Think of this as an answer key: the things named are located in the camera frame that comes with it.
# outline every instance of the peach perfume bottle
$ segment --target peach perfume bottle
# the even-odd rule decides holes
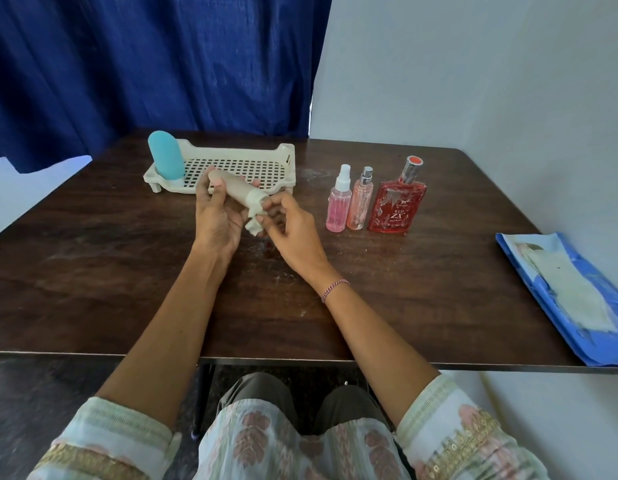
[[[342,165],[340,175],[336,179],[336,186],[329,194],[329,208],[327,209],[327,229],[331,232],[342,232],[347,224],[347,214],[351,204],[351,167]]]
[[[351,207],[349,207],[349,217],[347,217],[347,227],[351,230],[360,230],[365,225],[371,194],[374,192],[374,185],[371,183],[373,171],[374,169],[370,166],[365,166],[362,175],[353,186]]]
[[[406,233],[413,222],[427,186],[416,181],[424,162],[408,157],[398,180],[382,182],[371,210],[369,230],[374,232]]]

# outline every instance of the turquoise bottle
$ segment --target turquoise bottle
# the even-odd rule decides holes
[[[154,131],[149,135],[149,149],[155,168],[165,180],[177,186],[185,184],[185,162],[177,140],[166,131]]]

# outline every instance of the perforated tray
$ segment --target perforated tray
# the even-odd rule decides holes
[[[295,146],[281,143],[275,150],[246,150],[244,148],[204,148],[193,146],[188,139],[178,139],[185,161],[184,186],[172,185],[155,169],[155,163],[144,174],[144,181],[154,192],[162,189],[180,194],[194,194],[202,172],[213,165],[244,177],[247,182],[260,179],[260,188],[268,194],[295,187]]]

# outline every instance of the forearm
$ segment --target forearm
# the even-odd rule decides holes
[[[192,252],[140,339],[97,392],[173,428],[224,276],[215,257]]]
[[[341,276],[333,268],[309,278],[321,294]],[[420,392],[439,374],[348,285],[338,285],[326,305],[363,374],[396,426]]]

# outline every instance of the red liquid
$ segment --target red liquid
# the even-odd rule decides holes
[[[392,180],[381,183],[371,209],[369,230],[406,233],[426,191],[427,186],[420,182],[403,184],[400,180]]]

